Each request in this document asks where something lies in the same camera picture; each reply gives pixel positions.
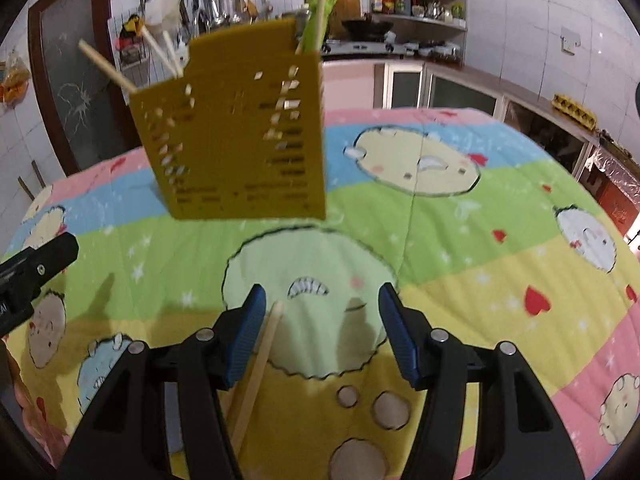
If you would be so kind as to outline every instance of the shelf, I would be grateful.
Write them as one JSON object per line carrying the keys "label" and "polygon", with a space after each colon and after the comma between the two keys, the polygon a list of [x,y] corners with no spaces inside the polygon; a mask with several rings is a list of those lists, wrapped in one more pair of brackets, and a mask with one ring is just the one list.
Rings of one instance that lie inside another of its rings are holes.
{"label": "shelf", "polygon": [[439,25],[441,27],[453,28],[454,30],[460,30],[462,32],[466,32],[466,27],[460,27],[459,25],[455,25],[453,23],[446,23],[442,20],[432,20],[431,18],[418,18],[417,16],[404,16],[403,14],[382,14],[377,13],[373,15],[373,19],[379,20],[406,20],[408,22],[416,22],[416,23],[431,23],[432,25]]}

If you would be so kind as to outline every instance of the gas stove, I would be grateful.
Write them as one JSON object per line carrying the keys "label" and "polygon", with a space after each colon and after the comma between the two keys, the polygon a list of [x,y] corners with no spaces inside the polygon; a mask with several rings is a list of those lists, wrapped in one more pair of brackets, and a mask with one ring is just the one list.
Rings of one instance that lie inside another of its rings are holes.
{"label": "gas stove", "polygon": [[407,48],[402,44],[377,43],[373,41],[327,40],[322,45],[322,56],[406,56]]}

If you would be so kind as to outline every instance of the aluminum foil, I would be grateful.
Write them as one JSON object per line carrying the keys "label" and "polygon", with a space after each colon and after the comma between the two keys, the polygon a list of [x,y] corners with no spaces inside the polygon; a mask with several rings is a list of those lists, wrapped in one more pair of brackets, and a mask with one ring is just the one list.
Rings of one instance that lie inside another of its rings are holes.
{"label": "aluminum foil", "polygon": [[640,181],[629,173],[619,160],[607,150],[598,148],[588,158],[585,167],[590,170],[593,164],[607,175],[608,179],[634,203],[636,208],[640,209]]}

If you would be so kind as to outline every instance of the blue gripper pad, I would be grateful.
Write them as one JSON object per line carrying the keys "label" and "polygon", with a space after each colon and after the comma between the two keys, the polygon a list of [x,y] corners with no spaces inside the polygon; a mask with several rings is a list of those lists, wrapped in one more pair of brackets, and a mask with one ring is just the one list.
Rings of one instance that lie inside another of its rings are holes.
{"label": "blue gripper pad", "polygon": [[378,309],[386,335],[391,343],[396,363],[402,378],[416,387],[420,379],[418,370],[418,347],[412,339],[409,329],[399,309],[404,308],[396,291],[390,283],[385,283],[378,292]]}
{"label": "blue gripper pad", "polygon": [[241,307],[242,319],[236,336],[229,343],[226,352],[228,365],[225,380],[229,387],[233,386],[244,375],[246,364],[258,339],[262,320],[267,310],[267,296],[260,285],[254,285]]}

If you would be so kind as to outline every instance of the wooden chopstick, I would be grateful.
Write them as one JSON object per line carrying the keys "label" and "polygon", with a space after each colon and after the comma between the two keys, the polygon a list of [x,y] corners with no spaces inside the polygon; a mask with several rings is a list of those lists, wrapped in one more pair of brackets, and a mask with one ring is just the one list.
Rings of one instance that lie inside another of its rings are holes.
{"label": "wooden chopstick", "polygon": [[238,418],[236,418],[236,423],[234,424],[234,429],[231,434],[231,446],[236,456],[240,453],[244,434],[246,433],[246,428],[249,426],[249,419],[251,418],[251,412],[254,409],[255,398],[258,396],[258,390],[260,389],[264,369],[267,365],[267,359],[269,358],[273,338],[276,334],[276,329],[278,328],[278,323],[280,322],[281,317],[282,302],[276,301],[276,303],[271,307],[269,319],[264,325],[262,340],[258,347],[258,355],[255,358],[254,368],[251,370],[249,382],[246,386],[246,390],[244,391],[242,403],[240,404]]}
{"label": "wooden chopstick", "polygon": [[174,62],[175,71],[177,72],[178,77],[182,77],[184,72],[182,71],[182,65],[180,64],[178,55],[175,53],[174,42],[171,41],[171,36],[169,36],[169,33],[166,30],[162,31],[162,37],[164,38],[166,49],[169,51],[169,57],[171,58],[171,61]]}
{"label": "wooden chopstick", "polygon": [[129,79],[118,72],[116,68],[102,56],[102,54],[92,46],[89,46],[85,40],[78,41],[78,48],[118,86],[125,89],[130,94],[135,94],[138,91],[136,86]]}
{"label": "wooden chopstick", "polygon": [[324,40],[323,31],[326,30],[322,24],[324,23],[324,6],[326,0],[318,0],[318,22],[316,23],[316,50],[320,50],[322,47],[322,40]]}
{"label": "wooden chopstick", "polygon": [[160,61],[162,61],[164,66],[169,69],[169,72],[171,72],[174,77],[178,77],[178,73],[175,71],[175,67],[173,66],[171,61],[169,61],[169,58],[164,53],[164,50],[160,48],[160,45],[158,45],[154,37],[151,35],[151,32],[149,32],[148,28],[146,28],[145,25],[142,26],[142,36],[145,38],[151,49],[156,53],[156,56],[160,58]]}

